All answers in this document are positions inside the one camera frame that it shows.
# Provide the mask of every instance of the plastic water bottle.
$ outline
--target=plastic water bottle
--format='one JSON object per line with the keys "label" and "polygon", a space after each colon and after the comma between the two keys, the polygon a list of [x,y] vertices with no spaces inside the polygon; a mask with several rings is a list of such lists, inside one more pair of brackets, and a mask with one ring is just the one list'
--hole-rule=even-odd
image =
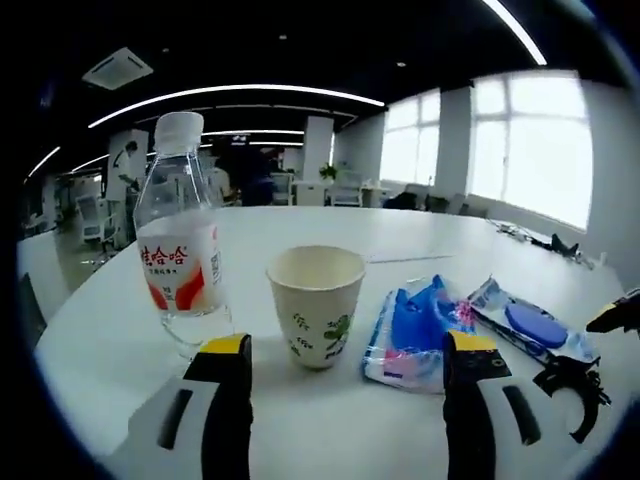
{"label": "plastic water bottle", "polygon": [[190,359],[203,342],[233,334],[218,250],[216,210],[198,161],[204,119],[158,119],[156,158],[134,211],[145,280],[162,325]]}

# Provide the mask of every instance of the bottle label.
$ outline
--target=bottle label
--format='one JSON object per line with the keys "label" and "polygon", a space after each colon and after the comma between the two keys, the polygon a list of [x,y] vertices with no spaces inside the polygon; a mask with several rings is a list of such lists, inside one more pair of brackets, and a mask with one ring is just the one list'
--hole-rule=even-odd
{"label": "bottle label", "polygon": [[221,304],[215,225],[189,235],[139,236],[138,248],[151,297],[160,310],[197,314]]}

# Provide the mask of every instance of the red and white label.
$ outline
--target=red and white label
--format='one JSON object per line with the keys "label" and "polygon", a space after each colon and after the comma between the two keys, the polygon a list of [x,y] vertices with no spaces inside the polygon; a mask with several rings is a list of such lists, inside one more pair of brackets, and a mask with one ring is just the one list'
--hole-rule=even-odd
{"label": "red and white label", "polygon": [[138,232],[140,259],[153,301],[171,312],[215,309],[222,300],[217,228],[180,221],[184,233],[169,234],[176,231],[171,228],[176,226],[174,221],[155,220]]}

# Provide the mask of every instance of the air conditioner vent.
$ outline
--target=air conditioner vent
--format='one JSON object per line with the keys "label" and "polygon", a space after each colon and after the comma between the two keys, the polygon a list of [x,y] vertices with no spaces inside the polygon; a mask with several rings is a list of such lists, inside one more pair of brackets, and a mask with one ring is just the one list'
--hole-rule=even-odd
{"label": "air conditioner vent", "polygon": [[153,69],[149,65],[123,47],[85,73],[82,79],[107,90],[117,90],[150,73],[153,73]]}

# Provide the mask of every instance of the bottle cap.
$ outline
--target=bottle cap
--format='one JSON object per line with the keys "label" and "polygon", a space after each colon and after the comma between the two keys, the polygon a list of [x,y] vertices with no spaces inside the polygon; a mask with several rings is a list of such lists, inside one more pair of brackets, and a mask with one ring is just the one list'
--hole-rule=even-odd
{"label": "bottle cap", "polygon": [[204,118],[195,112],[172,112],[156,123],[155,148],[161,152],[187,151],[200,144]]}

